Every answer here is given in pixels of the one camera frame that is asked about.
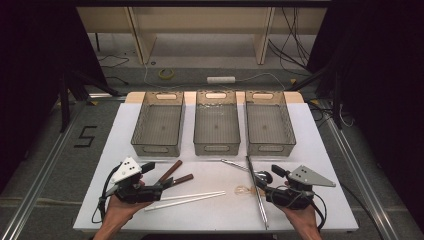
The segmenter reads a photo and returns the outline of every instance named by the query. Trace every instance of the floor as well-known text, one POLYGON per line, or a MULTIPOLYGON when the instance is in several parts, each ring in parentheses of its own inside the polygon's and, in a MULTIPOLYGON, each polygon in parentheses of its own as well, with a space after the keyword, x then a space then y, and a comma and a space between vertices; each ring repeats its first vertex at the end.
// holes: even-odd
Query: floor
MULTIPOLYGON (((94 34, 89 34, 89 37, 93 48, 96 49, 94 34)), ((271 38, 276 45, 281 46, 286 36, 276 35, 271 38)), ((302 36, 306 51, 310 51, 313 41, 314 36, 302 36)), ((249 83, 240 83, 237 88, 273 88, 281 87, 280 84, 287 88, 292 81, 301 81, 305 78, 303 75, 307 75, 307 72, 295 64, 283 63, 283 67, 290 72, 284 71, 280 58, 271 51, 267 51, 265 64, 257 65, 252 37, 248 35, 162 34, 158 36, 149 63, 144 66, 138 62, 130 35, 99 34, 99 43, 100 51, 97 55, 105 76, 108 77, 108 84, 120 92, 159 89, 158 85, 194 89, 199 84, 204 84, 207 76, 229 75, 235 76, 236 79, 253 77, 249 83), (157 73, 161 69, 175 70, 173 82, 164 83, 157 79, 157 73), (278 82, 270 74, 278 76, 278 82)), ((301 61, 293 41, 288 43, 285 51, 301 61)), ((316 83, 300 91, 305 100, 314 98, 315 87, 316 83)), ((90 87, 88 90, 92 94, 101 92, 90 87)), ((34 188, 39 190, 38 195, 34 195, 37 201, 33 201, 25 217, 20 218, 18 239, 86 239, 90 235, 75 231, 72 226, 122 101, 123 99, 115 98, 98 98, 89 104, 71 101, 70 107, 75 121, 65 135, 59 133, 60 105, 52 108, 43 130, 28 152, 27 160, 22 162, 1 194, 2 235, 10 226, 11 220, 17 217, 16 212, 25 207, 23 203, 34 188), (79 138, 84 126, 96 126, 86 132, 95 136, 95 139, 90 148, 76 148, 75 145, 87 144, 86 140, 79 138), (52 155, 52 149, 57 150, 57 155, 52 155), (52 163, 51 168, 46 167, 46 162, 52 163)), ((319 104, 328 107, 330 102, 321 100, 319 104)), ((338 178, 347 186, 345 195, 359 225, 359 229, 351 233, 323 232, 323 238, 380 239, 377 231, 380 229, 385 239, 424 239, 424 235, 385 177, 384 171, 373 158, 360 129, 354 122, 350 126, 352 118, 344 118, 343 130, 339 131, 334 128, 328 115, 321 115, 322 112, 315 110, 311 112, 317 120, 317 128, 338 178), (378 227, 354 196, 368 206, 373 216, 378 213, 379 217, 384 218, 382 222, 377 223, 378 227)), ((160 237, 149 236, 146 239, 164 239, 166 236, 160 237)), ((240 235, 225 237, 247 239, 247 236, 240 235)), ((274 237, 300 239, 294 232, 278 233, 274 237)), ((140 239, 140 236, 135 233, 120 233, 116 239, 140 239)))

